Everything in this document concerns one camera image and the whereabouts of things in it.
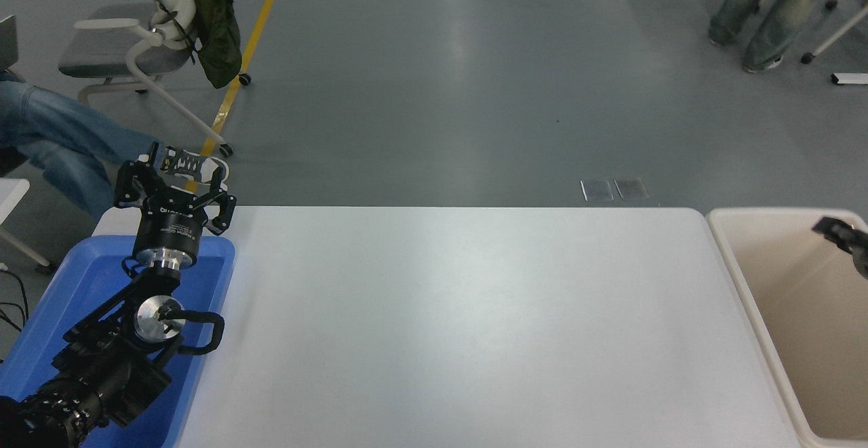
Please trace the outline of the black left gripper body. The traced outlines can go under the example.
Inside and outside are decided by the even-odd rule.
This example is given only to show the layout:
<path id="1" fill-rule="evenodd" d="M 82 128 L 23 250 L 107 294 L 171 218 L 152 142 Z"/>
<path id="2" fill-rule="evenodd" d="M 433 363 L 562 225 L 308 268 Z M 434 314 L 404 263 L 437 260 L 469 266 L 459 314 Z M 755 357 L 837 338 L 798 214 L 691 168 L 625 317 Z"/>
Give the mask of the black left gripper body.
<path id="1" fill-rule="evenodd" d="M 164 207 L 143 209 L 133 245 L 133 256 L 142 260 L 148 251 L 168 249 L 196 260 L 204 225 L 201 220 Z"/>

